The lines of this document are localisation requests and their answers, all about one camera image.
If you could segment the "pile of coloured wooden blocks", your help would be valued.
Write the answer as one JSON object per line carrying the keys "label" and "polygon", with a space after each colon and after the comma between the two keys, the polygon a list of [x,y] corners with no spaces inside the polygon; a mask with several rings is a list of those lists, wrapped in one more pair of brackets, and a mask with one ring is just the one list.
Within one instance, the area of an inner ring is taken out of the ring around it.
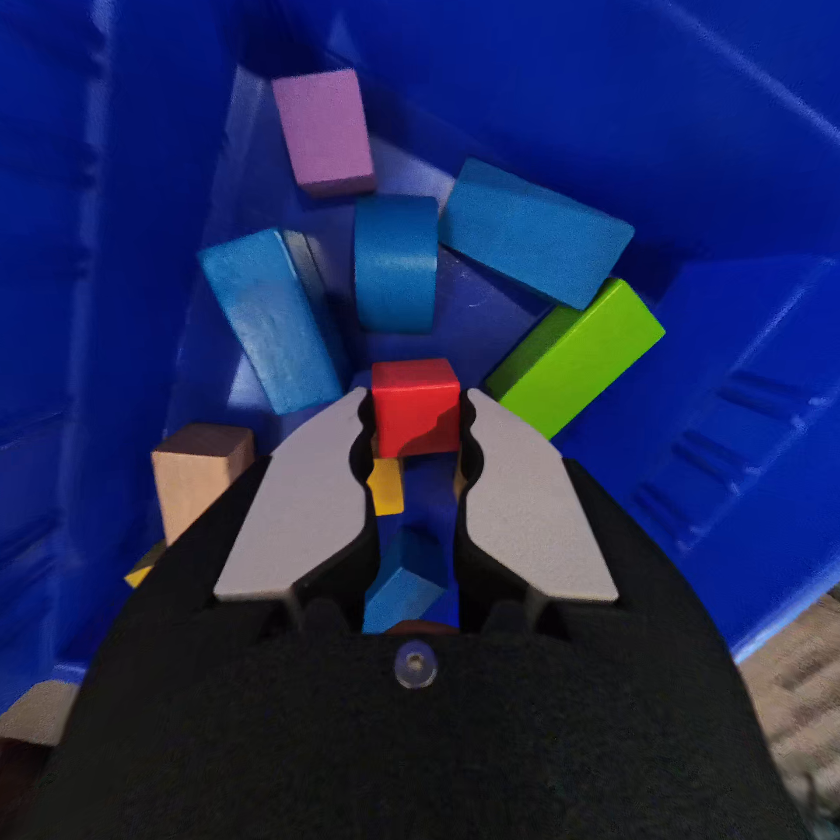
{"label": "pile of coloured wooden blocks", "polygon": [[[353,70],[339,70],[329,73],[315,74],[309,77],[294,77],[278,79],[272,83],[275,98],[280,112],[280,120],[287,141],[291,141],[289,150],[293,166],[298,166],[299,151],[314,151],[315,140],[321,145],[324,138],[317,134],[321,130],[329,129],[332,134],[344,130],[346,124],[347,138],[343,134],[336,134],[338,143],[335,154],[350,152],[350,128],[353,137],[359,135],[361,143],[359,154],[367,155],[367,167],[370,172],[359,172],[360,187],[352,187],[357,192],[364,186],[367,188],[372,173],[371,152],[364,117],[361,106],[361,93],[358,80]],[[264,373],[281,373],[283,364],[290,364],[289,375],[305,372],[306,364],[311,363],[314,373],[318,364],[322,362],[328,367],[332,363],[329,346],[324,343],[325,332],[322,330],[322,305],[326,306],[326,299],[314,292],[323,289],[318,282],[313,286],[311,279],[320,281],[320,274],[314,263],[313,275],[301,275],[297,271],[295,261],[298,252],[289,244],[292,231],[280,231],[276,228],[265,229],[256,234],[229,241],[225,244],[206,248],[199,254],[199,261],[205,278],[216,295],[217,302],[226,311],[226,317],[234,331],[238,331],[244,350],[254,364],[259,375]],[[436,276],[438,262],[438,205],[431,196],[401,196],[401,195],[372,195],[363,196],[356,204],[354,222],[354,282],[355,296],[359,318],[366,328],[374,332],[397,333],[425,333],[431,330],[434,320],[436,299]],[[540,373],[536,371],[538,363],[546,361],[555,350],[557,341],[549,344],[540,343],[542,339],[553,340],[554,334],[560,340],[560,350],[576,352],[575,342],[584,340],[583,356],[585,362],[582,373],[571,372],[571,385],[563,379],[561,396],[578,396],[584,400],[585,406],[591,401],[591,391],[577,388],[577,385],[593,385],[594,396],[614,382],[615,378],[624,373],[628,366],[634,364],[643,354],[655,346],[664,337],[662,325],[653,313],[624,280],[612,278],[590,301],[584,310],[559,306],[529,335],[521,348],[513,354],[519,359],[518,351],[531,350],[530,339],[537,340],[534,347],[545,350],[541,355],[534,356],[534,364],[526,373]],[[336,403],[349,392],[341,392],[341,382],[335,379],[335,370],[329,367],[327,371],[332,376],[325,382],[323,393],[312,392],[311,399],[315,403],[329,402],[333,395],[329,389],[336,391],[336,399],[328,404]],[[385,501],[386,490],[395,489],[397,495],[403,499],[403,461],[405,458],[381,458],[378,456],[375,409],[372,404],[374,419],[374,433],[371,438],[372,471],[366,480],[371,490],[375,522],[380,512],[380,502]],[[157,565],[145,567],[145,575],[152,573],[154,592],[174,594],[175,584],[192,587],[197,598],[199,609],[218,607],[224,604],[250,604],[256,609],[257,603],[281,604],[282,614],[300,618],[304,609],[312,603],[328,602],[342,611],[347,624],[355,631],[383,633],[399,624],[397,619],[405,616],[400,613],[389,613],[385,609],[392,604],[393,593],[406,591],[411,596],[406,603],[414,604],[413,598],[417,590],[415,582],[430,587],[432,599],[428,605],[422,603],[418,607],[420,617],[426,606],[434,604],[438,597],[438,590],[445,591],[447,583],[446,569],[441,563],[444,561],[440,553],[440,544],[432,539],[427,545],[426,534],[418,531],[401,532],[404,540],[403,547],[407,553],[394,554],[399,560],[416,560],[421,572],[427,571],[428,562],[432,561],[432,572],[439,570],[442,575],[433,574],[432,577],[417,573],[412,564],[396,565],[389,577],[380,581],[382,557],[380,550],[380,566],[378,573],[364,594],[363,607],[343,607],[329,598],[315,598],[308,604],[300,606],[298,603],[288,603],[283,600],[255,600],[255,601],[219,601],[214,595],[214,587],[226,564],[228,555],[242,528],[245,517],[256,495],[259,484],[263,479],[270,457],[263,458],[256,466],[254,457],[240,457],[238,450],[243,446],[253,447],[251,437],[245,435],[244,428],[194,424],[184,427],[175,435],[163,442],[153,453],[153,461],[157,464],[160,457],[191,458],[196,460],[209,455],[199,455],[192,450],[177,448],[177,445],[189,443],[193,448],[199,444],[209,444],[211,440],[207,434],[214,433],[218,441],[214,443],[230,444],[231,455],[225,456],[225,468],[229,472],[232,463],[239,472],[234,470],[233,477],[223,481],[224,492],[220,492],[211,501],[213,505],[205,506],[200,511],[190,528],[185,528],[178,540],[172,540],[167,551],[155,558]],[[615,558],[607,554],[607,524],[606,520],[595,521],[595,504],[592,499],[585,499],[583,481],[586,476],[576,472],[579,465],[563,460],[570,474],[574,489],[581,501],[584,512],[591,524],[595,538],[601,548],[607,568],[613,571]],[[545,601],[530,592],[528,598],[522,601],[504,600],[494,602],[491,607],[475,606],[460,597],[460,619],[464,623],[465,632],[477,633],[485,624],[488,615],[493,616],[499,606],[516,606],[517,615],[529,626],[536,627],[538,632],[547,634],[549,615],[557,612],[558,605],[572,604],[573,606],[591,607],[605,606],[612,609],[620,600],[617,588],[617,600],[612,604],[582,603],[567,601]]]}

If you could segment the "red wooden block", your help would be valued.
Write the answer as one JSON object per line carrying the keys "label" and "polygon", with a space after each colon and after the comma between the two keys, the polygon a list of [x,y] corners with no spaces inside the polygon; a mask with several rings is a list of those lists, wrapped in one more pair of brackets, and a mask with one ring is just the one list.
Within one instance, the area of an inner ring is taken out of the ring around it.
{"label": "red wooden block", "polygon": [[375,362],[371,392],[381,458],[459,450],[461,386],[446,358]]}

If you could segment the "blue plastic bin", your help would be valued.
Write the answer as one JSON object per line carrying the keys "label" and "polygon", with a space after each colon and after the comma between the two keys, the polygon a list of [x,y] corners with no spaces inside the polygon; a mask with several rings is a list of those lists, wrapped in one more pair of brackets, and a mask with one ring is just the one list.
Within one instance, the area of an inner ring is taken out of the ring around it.
{"label": "blue plastic bin", "polygon": [[453,251],[432,334],[364,333],[354,199],[295,184],[275,77],[358,74],[383,192],[468,158],[635,228],[666,333],[554,444],[677,562],[737,660],[838,582],[838,2],[2,2],[2,712],[79,685],[162,536],[151,451],[278,415],[196,260],[306,235],[352,383],[483,385],[550,310]]}

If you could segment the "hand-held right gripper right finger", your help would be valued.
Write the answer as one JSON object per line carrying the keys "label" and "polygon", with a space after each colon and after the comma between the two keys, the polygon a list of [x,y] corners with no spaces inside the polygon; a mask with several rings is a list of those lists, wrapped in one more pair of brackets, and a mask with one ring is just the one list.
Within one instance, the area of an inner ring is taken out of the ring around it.
{"label": "hand-held right gripper right finger", "polygon": [[560,452],[476,388],[461,395],[454,566],[475,606],[612,604],[613,582]]}

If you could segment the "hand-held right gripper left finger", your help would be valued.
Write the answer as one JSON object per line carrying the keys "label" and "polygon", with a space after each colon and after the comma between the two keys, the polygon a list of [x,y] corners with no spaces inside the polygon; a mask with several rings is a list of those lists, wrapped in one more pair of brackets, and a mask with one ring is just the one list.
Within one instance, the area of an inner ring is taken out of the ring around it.
{"label": "hand-held right gripper left finger", "polygon": [[363,607],[380,566],[371,490],[372,395],[356,387],[271,454],[213,593]]}

